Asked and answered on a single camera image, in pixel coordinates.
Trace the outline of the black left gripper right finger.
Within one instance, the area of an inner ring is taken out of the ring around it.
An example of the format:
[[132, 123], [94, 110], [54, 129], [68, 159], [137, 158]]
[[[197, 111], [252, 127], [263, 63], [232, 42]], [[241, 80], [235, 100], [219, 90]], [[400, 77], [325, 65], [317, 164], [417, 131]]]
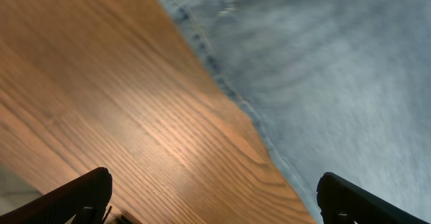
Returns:
[[319, 180], [317, 203], [324, 224], [427, 224], [332, 172]]

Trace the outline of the light blue denim jeans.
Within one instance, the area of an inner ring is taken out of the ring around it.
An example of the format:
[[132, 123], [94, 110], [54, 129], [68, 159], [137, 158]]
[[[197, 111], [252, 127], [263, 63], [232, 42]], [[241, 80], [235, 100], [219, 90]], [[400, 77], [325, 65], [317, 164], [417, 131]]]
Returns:
[[430, 0], [159, 0], [321, 223], [333, 172], [430, 220]]

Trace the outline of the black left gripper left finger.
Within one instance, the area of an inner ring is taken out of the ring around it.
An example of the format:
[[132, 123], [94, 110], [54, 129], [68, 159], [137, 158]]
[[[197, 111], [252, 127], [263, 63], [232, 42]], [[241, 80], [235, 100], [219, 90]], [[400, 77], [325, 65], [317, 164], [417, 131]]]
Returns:
[[1, 224], [100, 224], [109, 212], [112, 196], [112, 176], [107, 168], [96, 169], [59, 188], [1, 215]]

